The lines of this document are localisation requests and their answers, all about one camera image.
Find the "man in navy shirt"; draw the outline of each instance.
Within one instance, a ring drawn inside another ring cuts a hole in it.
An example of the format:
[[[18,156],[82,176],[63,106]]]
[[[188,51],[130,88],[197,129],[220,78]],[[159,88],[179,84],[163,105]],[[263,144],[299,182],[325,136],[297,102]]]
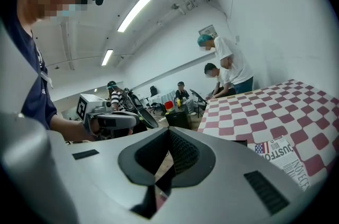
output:
[[[47,83],[48,71],[42,55],[35,46],[31,27],[38,20],[56,16],[57,11],[67,10],[69,4],[86,3],[87,0],[14,0],[4,23],[14,44],[39,74],[24,102],[22,113],[41,122],[46,129],[60,132],[65,140],[93,140],[81,122],[69,121],[57,115]],[[92,131],[99,130],[96,121],[91,123]]]

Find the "person in striped shirt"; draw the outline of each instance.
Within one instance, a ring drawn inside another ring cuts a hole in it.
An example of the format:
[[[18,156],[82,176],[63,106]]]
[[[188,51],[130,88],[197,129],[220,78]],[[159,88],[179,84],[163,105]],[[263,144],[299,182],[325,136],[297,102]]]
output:
[[[122,89],[119,88],[114,81],[107,84],[107,89],[110,93],[111,105],[115,111],[126,111],[123,107]]]

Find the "neck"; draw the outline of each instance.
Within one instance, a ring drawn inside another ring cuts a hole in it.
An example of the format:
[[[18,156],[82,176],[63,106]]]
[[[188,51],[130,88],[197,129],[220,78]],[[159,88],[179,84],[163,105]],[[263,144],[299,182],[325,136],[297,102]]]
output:
[[[31,27],[38,20],[35,3],[32,0],[17,0],[16,12],[22,28],[32,35]]]

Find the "blue jeans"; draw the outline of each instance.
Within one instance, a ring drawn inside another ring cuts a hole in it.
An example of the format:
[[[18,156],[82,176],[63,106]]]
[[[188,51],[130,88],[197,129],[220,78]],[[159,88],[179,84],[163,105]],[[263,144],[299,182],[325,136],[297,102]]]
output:
[[[252,91],[252,86],[253,86],[253,77],[240,84],[233,85],[237,94]]]

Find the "american flag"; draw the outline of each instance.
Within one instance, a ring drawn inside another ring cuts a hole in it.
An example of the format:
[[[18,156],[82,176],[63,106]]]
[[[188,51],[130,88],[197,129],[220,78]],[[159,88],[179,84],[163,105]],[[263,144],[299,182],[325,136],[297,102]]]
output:
[[[264,143],[255,145],[255,152],[257,154],[269,154],[270,153],[269,143],[264,142]]]

